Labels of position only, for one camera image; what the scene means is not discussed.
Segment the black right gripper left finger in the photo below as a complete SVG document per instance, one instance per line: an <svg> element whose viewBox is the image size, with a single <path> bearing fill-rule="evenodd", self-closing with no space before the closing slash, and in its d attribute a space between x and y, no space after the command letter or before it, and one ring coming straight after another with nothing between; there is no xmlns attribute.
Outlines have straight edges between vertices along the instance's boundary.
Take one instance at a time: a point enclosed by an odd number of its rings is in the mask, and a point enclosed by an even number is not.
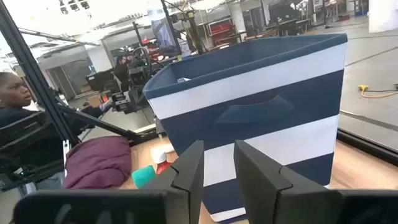
<svg viewBox="0 0 398 224"><path fill-rule="evenodd" d="M195 141L179 157L144 185L142 223L195 224L200 217L204 178L204 143Z"/></svg>

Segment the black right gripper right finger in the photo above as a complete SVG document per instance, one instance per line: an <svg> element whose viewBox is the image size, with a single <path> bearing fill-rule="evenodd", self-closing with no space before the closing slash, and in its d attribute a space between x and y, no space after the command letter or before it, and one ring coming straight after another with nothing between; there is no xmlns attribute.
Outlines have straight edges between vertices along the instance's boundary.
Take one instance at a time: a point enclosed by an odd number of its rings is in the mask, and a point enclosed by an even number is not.
<svg viewBox="0 0 398 224"><path fill-rule="evenodd" d="M249 223L338 222L340 193L279 164L242 140L234 144L234 166Z"/></svg>

